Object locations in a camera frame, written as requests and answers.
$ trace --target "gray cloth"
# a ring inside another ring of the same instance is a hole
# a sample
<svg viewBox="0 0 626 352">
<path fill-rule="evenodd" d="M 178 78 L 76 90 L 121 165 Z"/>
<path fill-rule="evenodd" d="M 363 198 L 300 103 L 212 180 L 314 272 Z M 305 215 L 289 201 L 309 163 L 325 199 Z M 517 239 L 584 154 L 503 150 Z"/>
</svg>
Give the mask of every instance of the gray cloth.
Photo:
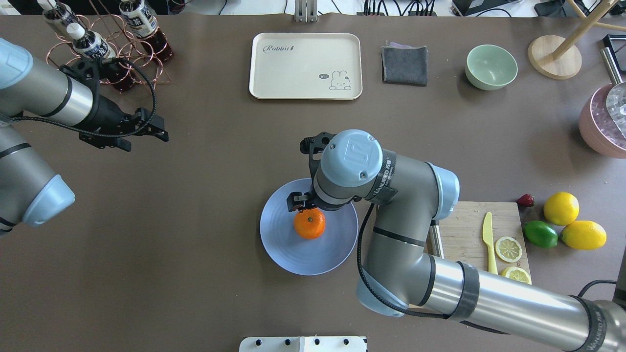
<svg viewBox="0 0 626 352">
<path fill-rule="evenodd" d="M 426 86 L 428 49 L 390 43 L 382 47 L 382 80 L 386 83 Z"/>
</svg>

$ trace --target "green bowl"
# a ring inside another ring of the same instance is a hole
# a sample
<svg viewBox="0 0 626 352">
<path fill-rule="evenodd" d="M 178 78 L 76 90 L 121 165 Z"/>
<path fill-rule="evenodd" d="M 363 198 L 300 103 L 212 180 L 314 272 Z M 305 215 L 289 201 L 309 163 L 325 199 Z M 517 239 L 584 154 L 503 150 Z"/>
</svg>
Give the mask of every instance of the green bowl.
<svg viewBox="0 0 626 352">
<path fill-rule="evenodd" d="M 479 45 L 468 54 L 465 75 L 477 88 L 496 90 L 517 77 L 517 62 L 511 53 L 497 45 Z"/>
</svg>

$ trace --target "blue plate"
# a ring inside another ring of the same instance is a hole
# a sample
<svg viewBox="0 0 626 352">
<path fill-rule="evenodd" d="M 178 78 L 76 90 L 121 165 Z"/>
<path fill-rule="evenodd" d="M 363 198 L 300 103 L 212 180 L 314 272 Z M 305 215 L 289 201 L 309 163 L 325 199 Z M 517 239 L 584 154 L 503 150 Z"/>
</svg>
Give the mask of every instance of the blue plate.
<svg viewBox="0 0 626 352">
<path fill-rule="evenodd" d="M 261 241 L 269 256 L 283 269 L 298 275 L 319 275 L 343 263 L 358 235 L 358 218 L 352 203 L 326 212 L 326 229 L 316 239 L 303 239 L 294 230 L 296 212 L 287 211 L 291 192 L 308 192 L 310 179 L 291 181 L 276 190 L 261 213 Z"/>
</svg>

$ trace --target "lemon slice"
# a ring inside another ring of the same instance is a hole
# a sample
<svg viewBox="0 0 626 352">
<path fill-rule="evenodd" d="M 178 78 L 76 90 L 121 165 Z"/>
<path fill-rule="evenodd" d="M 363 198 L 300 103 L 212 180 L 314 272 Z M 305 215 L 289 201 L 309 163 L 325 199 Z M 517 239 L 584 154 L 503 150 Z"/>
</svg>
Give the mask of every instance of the lemon slice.
<svg viewBox="0 0 626 352">
<path fill-rule="evenodd" d="M 521 245 L 516 239 L 508 236 L 496 241 L 496 254 L 505 262 L 514 263 L 521 258 Z"/>
<path fill-rule="evenodd" d="M 502 274 L 500 275 L 516 281 L 525 282 L 529 285 L 533 284 L 533 281 L 530 279 L 530 274 L 520 267 L 507 267 L 506 269 L 502 270 Z"/>
</svg>

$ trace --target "round wooden base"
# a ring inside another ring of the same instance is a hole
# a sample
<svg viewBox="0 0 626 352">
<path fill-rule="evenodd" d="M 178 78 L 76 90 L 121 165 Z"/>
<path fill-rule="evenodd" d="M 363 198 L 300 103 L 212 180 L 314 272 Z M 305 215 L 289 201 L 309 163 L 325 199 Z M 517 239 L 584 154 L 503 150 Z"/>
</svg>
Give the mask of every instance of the round wooden base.
<svg viewBox="0 0 626 352">
<path fill-rule="evenodd" d="M 566 51 L 560 58 L 552 55 L 565 38 L 559 36 L 542 36 L 530 43 L 528 59 L 533 67 L 542 75 L 554 80 L 566 80 L 574 77 L 583 65 L 583 59 L 576 46 Z"/>
</svg>

